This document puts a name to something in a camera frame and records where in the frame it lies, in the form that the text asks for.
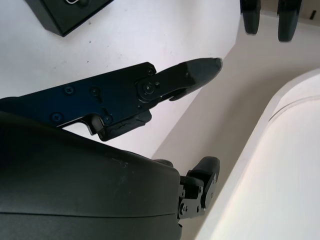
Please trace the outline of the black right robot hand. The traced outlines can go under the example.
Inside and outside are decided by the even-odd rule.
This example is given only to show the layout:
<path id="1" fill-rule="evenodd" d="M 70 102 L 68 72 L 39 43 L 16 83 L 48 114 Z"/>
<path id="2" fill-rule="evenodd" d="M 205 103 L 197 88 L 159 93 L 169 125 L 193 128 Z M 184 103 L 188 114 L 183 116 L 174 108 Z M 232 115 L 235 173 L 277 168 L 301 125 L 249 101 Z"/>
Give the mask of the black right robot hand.
<path id="1" fill-rule="evenodd" d="M 148 123 L 150 109 L 212 81 L 220 58 L 161 72 L 149 63 L 0 101 L 0 237 L 3 240 L 178 240 L 179 221 L 210 206 L 220 160 L 182 176 L 106 145 Z"/>

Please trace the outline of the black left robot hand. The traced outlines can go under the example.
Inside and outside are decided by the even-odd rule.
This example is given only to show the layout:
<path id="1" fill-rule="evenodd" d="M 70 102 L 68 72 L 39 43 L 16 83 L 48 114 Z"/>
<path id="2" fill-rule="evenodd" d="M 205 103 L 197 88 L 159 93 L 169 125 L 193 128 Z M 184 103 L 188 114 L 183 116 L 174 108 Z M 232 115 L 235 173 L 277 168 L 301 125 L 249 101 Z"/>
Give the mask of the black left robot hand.
<path id="1" fill-rule="evenodd" d="M 240 13 L 243 17 L 245 32 L 256 35 L 260 23 L 260 0 L 240 0 Z M 302 0 L 279 0 L 277 4 L 278 40 L 290 42 L 298 24 Z"/>

